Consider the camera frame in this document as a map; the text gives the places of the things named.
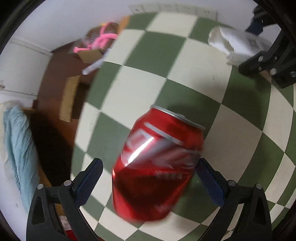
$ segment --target light blue cloth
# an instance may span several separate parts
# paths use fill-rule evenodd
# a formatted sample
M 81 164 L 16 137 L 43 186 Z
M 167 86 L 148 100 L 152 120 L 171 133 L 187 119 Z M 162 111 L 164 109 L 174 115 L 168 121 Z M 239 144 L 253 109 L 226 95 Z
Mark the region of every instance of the light blue cloth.
M 29 212 L 35 189 L 39 183 L 38 155 L 29 121 L 18 105 L 4 112 L 5 144 L 8 161 L 20 190 L 23 206 Z

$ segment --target red soda can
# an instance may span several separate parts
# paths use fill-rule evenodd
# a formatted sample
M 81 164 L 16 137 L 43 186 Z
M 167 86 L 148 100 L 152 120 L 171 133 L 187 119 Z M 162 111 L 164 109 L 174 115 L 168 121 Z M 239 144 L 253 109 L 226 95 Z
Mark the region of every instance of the red soda can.
M 200 158 L 205 127 L 152 105 L 134 124 L 112 171 L 112 201 L 128 221 L 166 217 Z

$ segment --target electrical outlet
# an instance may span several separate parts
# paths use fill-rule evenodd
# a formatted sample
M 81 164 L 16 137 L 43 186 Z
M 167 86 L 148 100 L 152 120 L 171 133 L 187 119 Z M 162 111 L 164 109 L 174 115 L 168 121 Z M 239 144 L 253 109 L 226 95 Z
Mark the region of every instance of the electrical outlet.
M 178 12 L 196 15 L 196 6 L 194 5 L 177 4 L 177 10 Z
M 145 3 L 143 4 L 144 12 L 159 12 L 159 6 L 157 3 Z
M 142 4 L 129 5 L 128 8 L 131 10 L 133 14 L 144 13 Z
M 160 7 L 160 10 L 164 12 L 177 11 L 177 5 L 175 3 L 159 3 L 159 7 Z
M 218 12 L 206 7 L 196 7 L 196 15 L 201 18 L 209 18 L 216 21 Z

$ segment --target can rim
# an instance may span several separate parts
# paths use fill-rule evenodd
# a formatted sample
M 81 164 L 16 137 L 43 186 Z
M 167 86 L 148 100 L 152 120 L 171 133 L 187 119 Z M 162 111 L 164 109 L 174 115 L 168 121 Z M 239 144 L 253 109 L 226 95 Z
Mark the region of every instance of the can rim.
M 160 111 L 162 111 L 164 113 L 167 113 L 167 114 L 177 118 L 178 120 L 183 121 L 183 122 L 185 122 L 185 123 L 187 123 L 187 124 L 189 124 L 191 126 L 197 127 L 198 129 L 201 129 L 203 131 L 206 129 L 204 126 L 199 125 L 199 124 L 187 119 L 185 116 L 183 116 L 181 114 L 178 114 L 178 113 L 175 113 L 175 112 L 172 112 L 172 111 L 167 110 L 165 108 L 162 108 L 162 107 L 160 107 L 158 105 L 153 104 L 153 105 L 150 106 L 150 108 L 157 109 L 157 110 L 160 110 Z

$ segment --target pink toy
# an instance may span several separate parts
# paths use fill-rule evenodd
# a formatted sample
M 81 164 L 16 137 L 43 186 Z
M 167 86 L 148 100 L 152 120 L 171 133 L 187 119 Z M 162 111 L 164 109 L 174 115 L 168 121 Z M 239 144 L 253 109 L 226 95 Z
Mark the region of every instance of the pink toy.
M 92 50 L 92 49 L 104 49 L 106 44 L 110 39 L 117 39 L 117 34 L 105 34 L 105 29 L 106 27 L 110 24 L 111 22 L 106 23 L 103 25 L 100 29 L 100 36 L 97 37 L 92 44 L 88 44 L 87 48 L 79 48 L 79 47 L 74 47 L 73 52 L 78 53 L 79 51 L 84 51 L 84 50 Z

